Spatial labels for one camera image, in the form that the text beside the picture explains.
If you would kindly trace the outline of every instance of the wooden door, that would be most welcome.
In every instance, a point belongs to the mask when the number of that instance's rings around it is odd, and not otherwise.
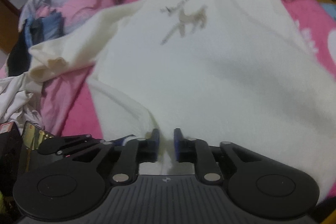
[[[18,39],[19,17],[0,1],[0,49],[10,53]]]

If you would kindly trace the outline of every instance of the circular pad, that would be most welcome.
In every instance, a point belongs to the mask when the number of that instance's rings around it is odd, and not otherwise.
[[[90,212],[102,201],[105,189],[96,166],[63,158],[20,176],[13,196],[24,215],[53,222]]]
[[[42,179],[38,183],[37,189],[42,195],[56,198],[72,193],[76,186],[76,180],[70,176],[51,175]]]
[[[266,175],[257,180],[257,188],[269,196],[288,196],[295,190],[295,183],[282,175]]]
[[[308,174],[265,160],[240,165],[227,192],[238,207],[267,219],[302,216],[315,206],[320,194]]]

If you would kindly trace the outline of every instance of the sweater sleeve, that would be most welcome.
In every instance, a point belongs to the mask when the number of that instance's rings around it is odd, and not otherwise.
[[[143,2],[104,9],[69,35],[32,46],[29,75],[37,82],[45,82],[92,65],[107,42],[127,24]]]

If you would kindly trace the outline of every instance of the white sweater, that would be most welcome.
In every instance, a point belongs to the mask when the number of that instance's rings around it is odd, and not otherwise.
[[[88,83],[106,139],[159,128],[162,157],[142,173],[178,172],[178,127],[299,168],[321,198],[334,182],[336,85],[305,53],[280,0],[143,0],[106,9],[51,44],[30,50],[32,77],[97,60]]]

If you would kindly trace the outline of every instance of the white cloth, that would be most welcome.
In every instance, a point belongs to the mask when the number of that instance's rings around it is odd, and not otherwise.
[[[279,0],[272,2],[283,10]],[[75,32],[52,42],[43,42],[31,47],[29,52],[32,61],[29,74],[34,80],[44,82],[65,71],[92,65],[108,40],[118,31],[120,24],[125,18],[135,14],[143,3],[144,0],[141,0],[130,5],[105,9]]]
[[[0,80],[0,123],[16,122],[22,133],[26,121],[43,126],[36,111],[40,102],[42,83],[36,83],[25,72]]]
[[[336,85],[305,53],[280,0],[143,0],[30,52],[35,79],[97,60],[88,84],[105,138],[153,127],[162,134],[160,162],[142,173],[178,172],[172,137],[180,127],[307,172],[320,198],[334,182]],[[63,65],[53,70],[45,53]]]

